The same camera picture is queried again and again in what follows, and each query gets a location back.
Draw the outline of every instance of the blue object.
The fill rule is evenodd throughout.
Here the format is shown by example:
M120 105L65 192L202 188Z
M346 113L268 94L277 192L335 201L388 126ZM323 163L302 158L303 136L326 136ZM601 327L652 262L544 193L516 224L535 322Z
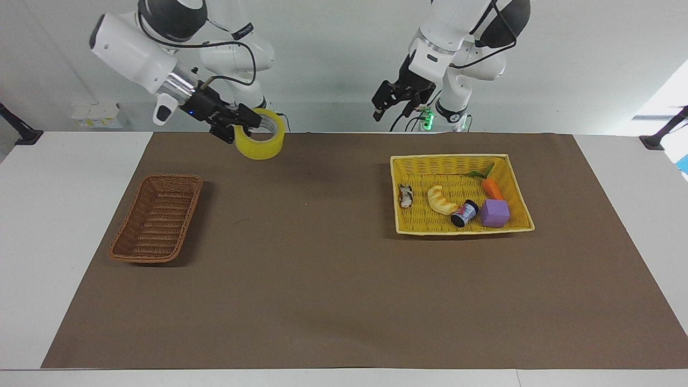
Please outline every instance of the blue object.
M688 174L688 154L677 161L676 166L681 170L681 172Z

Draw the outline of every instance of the purple cube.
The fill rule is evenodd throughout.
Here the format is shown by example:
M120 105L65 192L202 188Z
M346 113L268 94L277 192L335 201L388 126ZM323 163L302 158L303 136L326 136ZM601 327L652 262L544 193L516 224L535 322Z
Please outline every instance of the purple cube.
M509 220L509 206L504 200L485 200L480 209L480 222L486 227L504 227Z

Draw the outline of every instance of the brown tabletop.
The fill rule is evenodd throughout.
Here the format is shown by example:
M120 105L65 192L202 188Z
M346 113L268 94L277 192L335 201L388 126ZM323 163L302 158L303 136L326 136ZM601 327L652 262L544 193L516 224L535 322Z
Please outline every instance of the brown tabletop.
M452 153L509 154L536 230L397 235L389 157ZM179 258L109 260L156 173L205 180ZM571 136L288 134L257 162L156 133L43 367L688 368L688 339Z

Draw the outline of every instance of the table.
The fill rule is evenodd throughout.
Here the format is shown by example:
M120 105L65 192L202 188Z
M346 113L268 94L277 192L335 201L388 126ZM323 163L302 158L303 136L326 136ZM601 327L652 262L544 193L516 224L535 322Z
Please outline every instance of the table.
M40 366L103 236L150 133L46 133L17 147L0 165L0 381L71 384L122 381L160 385L186 381L246 384L452 384L539 386L611 381L625 385L684 385L688 370L218 370L46 371ZM659 152L636 138L577 136L576 140L684 330L688 324L688 244L681 206L688 185ZM32 236L40 234L36 240ZM32 258L53 256L51 262Z

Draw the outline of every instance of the yellow tape roll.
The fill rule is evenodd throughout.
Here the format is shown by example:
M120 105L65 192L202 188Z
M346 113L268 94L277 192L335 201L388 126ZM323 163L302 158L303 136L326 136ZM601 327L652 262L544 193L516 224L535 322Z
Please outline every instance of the yellow tape roll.
M269 140L256 141L244 133L241 126L234 127L235 145L244 156L253 160L268 160L275 157L282 150L284 143L284 123L272 110L254 109L263 119L260 127L272 132Z

